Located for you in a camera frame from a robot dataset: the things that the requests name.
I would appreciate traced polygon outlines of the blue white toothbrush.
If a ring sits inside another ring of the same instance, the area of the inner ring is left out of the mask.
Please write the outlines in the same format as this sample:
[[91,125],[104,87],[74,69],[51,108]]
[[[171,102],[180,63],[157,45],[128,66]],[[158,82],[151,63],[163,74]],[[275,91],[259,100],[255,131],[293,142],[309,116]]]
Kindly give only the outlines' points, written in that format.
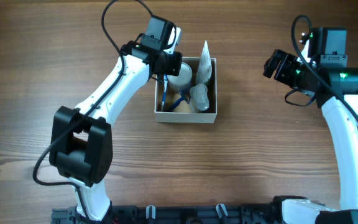
[[161,102],[161,112],[164,111],[167,89],[168,89],[168,75],[164,75],[163,76],[163,94],[162,94],[162,102]]

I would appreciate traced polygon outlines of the cotton swab tub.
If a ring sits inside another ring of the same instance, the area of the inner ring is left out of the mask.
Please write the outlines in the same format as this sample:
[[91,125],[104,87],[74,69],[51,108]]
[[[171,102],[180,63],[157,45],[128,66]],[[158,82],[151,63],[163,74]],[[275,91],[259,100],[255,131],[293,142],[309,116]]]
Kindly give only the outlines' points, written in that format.
[[168,75],[168,86],[175,92],[181,92],[191,88],[191,80],[193,77],[193,72],[191,67],[182,62],[181,68],[178,76]]

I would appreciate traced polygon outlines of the blue disposable razor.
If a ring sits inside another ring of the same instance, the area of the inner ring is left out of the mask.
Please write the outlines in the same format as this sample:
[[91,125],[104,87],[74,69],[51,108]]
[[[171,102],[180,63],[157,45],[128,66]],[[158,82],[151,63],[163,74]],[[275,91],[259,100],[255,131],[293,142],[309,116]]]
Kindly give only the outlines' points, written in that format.
[[185,103],[189,104],[190,99],[188,98],[189,90],[183,90],[179,92],[179,99],[175,100],[173,104],[168,108],[167,112],[173,112],[174,109],[179,107],[180,103],[184,101]]

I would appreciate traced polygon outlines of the white cream tube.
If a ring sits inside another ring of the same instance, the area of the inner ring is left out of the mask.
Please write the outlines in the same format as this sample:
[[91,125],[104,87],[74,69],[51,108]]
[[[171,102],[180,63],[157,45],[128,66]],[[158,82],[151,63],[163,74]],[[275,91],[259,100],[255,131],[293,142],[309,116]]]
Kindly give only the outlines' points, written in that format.
[[212,75],[212,63],[207,40],[204,42],[197,73],[196,84],[208,85]]

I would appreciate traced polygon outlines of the clear purple bottle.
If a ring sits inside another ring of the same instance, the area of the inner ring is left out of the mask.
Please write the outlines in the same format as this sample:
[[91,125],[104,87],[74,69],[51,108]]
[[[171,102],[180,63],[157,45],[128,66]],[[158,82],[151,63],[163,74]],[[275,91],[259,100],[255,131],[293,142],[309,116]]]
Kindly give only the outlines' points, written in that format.
[[189,105],[192,113],[203,113],[209,109],[208,88],[205,84],[191,87]]

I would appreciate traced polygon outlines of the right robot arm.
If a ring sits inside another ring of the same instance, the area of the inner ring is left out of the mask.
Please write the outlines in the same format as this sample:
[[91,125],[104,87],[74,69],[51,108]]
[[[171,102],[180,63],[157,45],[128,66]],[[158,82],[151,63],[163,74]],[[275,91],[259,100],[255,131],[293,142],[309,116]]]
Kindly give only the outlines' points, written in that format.
[[264,76],[300,91],[321,108],[340,176],[340,209],[302,197],[276,197],[282,223],[358,223],[358,68],[347,66],[343,28],[312,28],[303,34],[301,56],[280,49],[264,65]]

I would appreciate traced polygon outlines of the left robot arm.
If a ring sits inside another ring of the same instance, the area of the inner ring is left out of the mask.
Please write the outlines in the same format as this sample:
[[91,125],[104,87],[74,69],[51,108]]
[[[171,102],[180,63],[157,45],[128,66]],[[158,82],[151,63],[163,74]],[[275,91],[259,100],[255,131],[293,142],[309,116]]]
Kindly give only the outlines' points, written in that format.
[[93,94],[55,113],[49,163],[74,188],[77,204],[54,209],[52,223],[113,222],[104,184],[113,157],[112,126],[153,75],[179,74],[182,54],[175,47],[180,39],[181,29],[173,22],[152,16],[146,32],[121,47],[121,58]]

